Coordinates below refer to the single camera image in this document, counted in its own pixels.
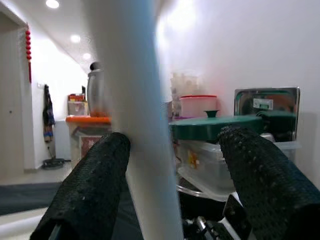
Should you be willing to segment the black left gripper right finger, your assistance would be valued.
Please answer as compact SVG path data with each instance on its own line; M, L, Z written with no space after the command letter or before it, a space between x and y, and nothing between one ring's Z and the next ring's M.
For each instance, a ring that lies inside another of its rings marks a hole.
M217 140L256 239L320 238L320 191L274 143L235 126Z

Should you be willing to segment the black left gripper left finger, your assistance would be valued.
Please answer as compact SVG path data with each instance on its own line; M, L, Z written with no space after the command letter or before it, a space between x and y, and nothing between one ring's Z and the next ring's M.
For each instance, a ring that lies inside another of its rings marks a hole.
M110 240L130 156L130 140L100 138L58 188L32 240Z

